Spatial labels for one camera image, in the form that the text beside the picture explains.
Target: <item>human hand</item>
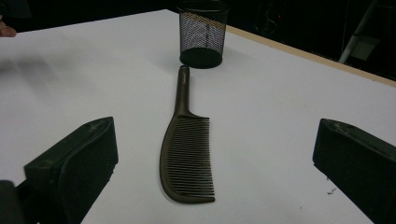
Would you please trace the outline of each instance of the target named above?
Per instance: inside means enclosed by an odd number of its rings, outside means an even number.
[[[12,27],[6,26],[2,19],[3,16],[0,15],[0,37],[14,37],[17,35],[17,31]]]

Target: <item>cup base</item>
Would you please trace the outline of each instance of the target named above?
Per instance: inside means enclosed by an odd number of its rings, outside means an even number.
[[[193,48],[180,53],[180,61],[192,68],[213,68],[221,64],[221,54],[213,49]]]

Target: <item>white tabletop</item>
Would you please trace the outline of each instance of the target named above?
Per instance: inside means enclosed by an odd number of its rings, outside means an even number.
[[[0,179],[85,122],[114,117],[120,162],[83,223],[372,223],[314,167],[322,118],[396,145],[396,89],[227,33],[223,63],[191,69],[210,117],[214,203],[174,203],[159,157],[177,84],[178,15],[157,11],[0,40]]]

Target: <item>mesh cup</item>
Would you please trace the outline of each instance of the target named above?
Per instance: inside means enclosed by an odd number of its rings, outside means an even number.
[[[178,7],[180,61],[193,68],[221,64],[229,7],[221,1],[187,1]]]

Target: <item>dark background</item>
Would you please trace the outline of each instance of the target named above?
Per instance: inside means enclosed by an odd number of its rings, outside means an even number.
[[[338,61],[372,0],[224,0],[228,24]],[[18,32],[97,21],[159,9],[178,0],[28,0],[31,19],[4,18]],[[380,40],[366,60],[348,65],[396,79],[396,1],[380,0],[363,35]]]

